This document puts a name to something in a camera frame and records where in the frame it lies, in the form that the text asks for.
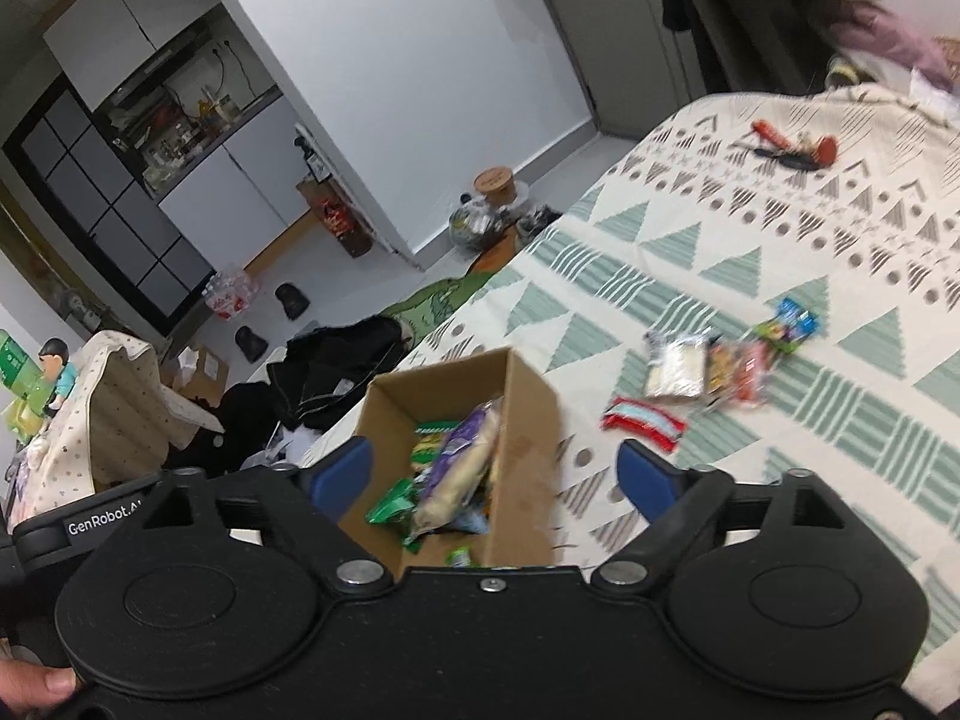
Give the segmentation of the person's hand at handle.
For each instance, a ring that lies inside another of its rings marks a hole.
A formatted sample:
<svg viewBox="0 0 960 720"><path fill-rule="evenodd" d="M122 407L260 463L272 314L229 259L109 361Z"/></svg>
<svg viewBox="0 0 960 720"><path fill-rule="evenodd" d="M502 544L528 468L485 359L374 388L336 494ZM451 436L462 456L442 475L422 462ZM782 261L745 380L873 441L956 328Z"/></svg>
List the person's hand at handle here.
<svg viewBox="0 0 960 720"><path fill-rule="evenodd" d="M71 668L49 668L29 661L0 663L0 699L3 718L23 718L31 712L55 709L78 688Z"/></svg>

